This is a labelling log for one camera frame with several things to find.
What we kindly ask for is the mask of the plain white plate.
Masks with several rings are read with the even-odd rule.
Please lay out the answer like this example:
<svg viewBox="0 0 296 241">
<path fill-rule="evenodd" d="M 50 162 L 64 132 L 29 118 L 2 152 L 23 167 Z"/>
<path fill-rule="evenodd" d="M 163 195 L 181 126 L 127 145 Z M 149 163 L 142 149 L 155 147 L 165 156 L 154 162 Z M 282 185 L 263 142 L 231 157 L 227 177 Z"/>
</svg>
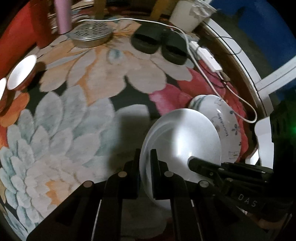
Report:
<svg viewBox="0 0 296 241">
<path fill-rule="evenodd" d="M 161 116 L 150 128 L 142 144 L 139 172 L 149 199 L 166 210 L 171 209 L 169 200 L 155 200 L 152 196 L 152 149 L 157 151 L 160 161 L 167 163 L 169 171 L 195 183 L 205 177 L 189 169 L 189 159 L 199 158 L 216 165 L 221 164 L 220 138 L 205 115 L 193 109 L 181 108 Z"/>
</svg>

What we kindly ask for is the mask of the white plate with blue flowers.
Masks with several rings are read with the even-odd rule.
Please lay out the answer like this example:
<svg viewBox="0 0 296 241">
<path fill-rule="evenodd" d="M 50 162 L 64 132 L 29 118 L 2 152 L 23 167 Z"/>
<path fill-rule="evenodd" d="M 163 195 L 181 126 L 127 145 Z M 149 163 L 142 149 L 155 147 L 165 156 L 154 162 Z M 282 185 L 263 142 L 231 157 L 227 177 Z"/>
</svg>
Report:
<svg viewBox="0 0 296 241">
<path fill-rule="evenodd" d="M 198 95 L 188 108 L 197 110 L 214 125 L 221 142 L 221 162 L 234 163 L 241 151 L 241 132 L 234 111 L 216 95 Z"/>
</svg>

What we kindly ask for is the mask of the white power strip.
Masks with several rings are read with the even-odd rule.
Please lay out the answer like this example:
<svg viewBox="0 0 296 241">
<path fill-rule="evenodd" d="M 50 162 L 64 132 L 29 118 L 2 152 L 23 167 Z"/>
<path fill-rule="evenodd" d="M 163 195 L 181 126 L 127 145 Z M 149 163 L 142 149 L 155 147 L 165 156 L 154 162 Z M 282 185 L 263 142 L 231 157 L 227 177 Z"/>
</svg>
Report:
<svg viewBox="0 0 296 241">
<path fill-rule="evenodd" d="M 207 49 L 200 47 L 196 41 L 190 41 L 189 47 L 193 55 L 204 61 L 212 72 L 218 73 L 223 70 L 212 54 Z"/>
</svg>

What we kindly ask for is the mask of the red bowl white inside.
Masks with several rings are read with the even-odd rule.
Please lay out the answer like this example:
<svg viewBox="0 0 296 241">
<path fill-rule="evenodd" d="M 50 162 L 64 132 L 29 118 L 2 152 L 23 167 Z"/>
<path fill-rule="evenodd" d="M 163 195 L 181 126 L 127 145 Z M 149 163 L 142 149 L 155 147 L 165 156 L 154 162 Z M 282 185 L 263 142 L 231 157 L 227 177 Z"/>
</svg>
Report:
<svg viewBox="0 0 296 241">
<path fill-rule="evenodd" d="M 0 80 L 0 113 L 6 108 L 9 97 L 9 90 L 7 89 L 7 79 L 1 78 Z"/>
<path fill-rule="evenodd" d="M 7 89 L 11 91 L 24 90 L 31 83 L 36 74 L 36 64 L 36 55 L 29 55 L 20 61 L 8 78 L 6 84 Z"/>
</svg>

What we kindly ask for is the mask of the round perforated metal tin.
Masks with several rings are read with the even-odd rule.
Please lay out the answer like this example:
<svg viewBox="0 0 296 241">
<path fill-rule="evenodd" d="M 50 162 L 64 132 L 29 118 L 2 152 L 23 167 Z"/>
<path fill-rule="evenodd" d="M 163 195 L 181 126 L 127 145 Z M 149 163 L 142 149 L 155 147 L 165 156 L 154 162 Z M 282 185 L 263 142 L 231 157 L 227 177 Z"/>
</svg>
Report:
<svg viewBox="0 0 296 241">
<path fill-rule="evenodd" d="M 78 48 L 92 48 L 108 42 L 113 35 L 113 29 L 106 23 L 86 22 L 75 27 L 69 38 Z"/>
</svg>

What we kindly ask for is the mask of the white trash bin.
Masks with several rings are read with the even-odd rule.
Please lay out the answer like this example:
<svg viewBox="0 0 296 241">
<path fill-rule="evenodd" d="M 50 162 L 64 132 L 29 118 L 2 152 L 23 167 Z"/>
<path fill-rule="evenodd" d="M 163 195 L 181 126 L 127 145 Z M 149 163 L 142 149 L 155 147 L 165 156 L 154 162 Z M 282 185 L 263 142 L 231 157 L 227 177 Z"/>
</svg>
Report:
<svg viewBox="0 0 296 241">
<path fill-rule="evenodd" d="M 178 1 L 169 22 L 185 32 L 192 32 L 203 20 L 217 11 L 209 4 L 210 2 Z"/>
</svg>

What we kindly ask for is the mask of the wooden chair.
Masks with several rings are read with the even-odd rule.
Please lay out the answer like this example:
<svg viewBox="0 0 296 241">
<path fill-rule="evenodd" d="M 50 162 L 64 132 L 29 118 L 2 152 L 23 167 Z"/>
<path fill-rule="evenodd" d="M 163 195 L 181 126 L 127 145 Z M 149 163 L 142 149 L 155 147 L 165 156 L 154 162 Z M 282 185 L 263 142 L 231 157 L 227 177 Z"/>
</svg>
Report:
<svg viewBox="0 0 296 241">
<path fill-rule="evenodd" d="M 96 19 L 107 16 L 142 16 L 157 21 L 162 15 L 170 15 L 178 1 L 94 1 Z"/>
</svg>

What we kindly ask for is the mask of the pink tumbler bottle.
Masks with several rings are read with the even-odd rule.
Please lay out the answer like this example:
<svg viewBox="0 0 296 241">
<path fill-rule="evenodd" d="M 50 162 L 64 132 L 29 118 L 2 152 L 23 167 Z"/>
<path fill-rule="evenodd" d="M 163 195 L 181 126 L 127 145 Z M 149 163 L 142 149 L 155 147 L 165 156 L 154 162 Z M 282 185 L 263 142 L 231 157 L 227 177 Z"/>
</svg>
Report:
<svg viewBox="0 0 296 241">
<path fill-rule="evenodd" d="M 60 35 L 72 30 L 71 0 L 54 0 L 58 33 Z"/>
</svg>

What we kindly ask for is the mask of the red cylindrical cup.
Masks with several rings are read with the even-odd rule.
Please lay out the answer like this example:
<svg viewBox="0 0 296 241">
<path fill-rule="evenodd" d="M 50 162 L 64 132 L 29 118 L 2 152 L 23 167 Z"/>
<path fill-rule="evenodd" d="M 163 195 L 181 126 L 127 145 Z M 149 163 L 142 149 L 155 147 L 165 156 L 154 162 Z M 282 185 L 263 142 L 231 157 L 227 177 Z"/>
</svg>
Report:
<svg viewBox="0 0 296 241">
<path fill-rule="evenodd" d="M 55 38 L 48 17 L 48 1 L 30 0 L 29 5 L 36 43 L 40 49 L 43 49 L 50 45 Z"/>
</svg>

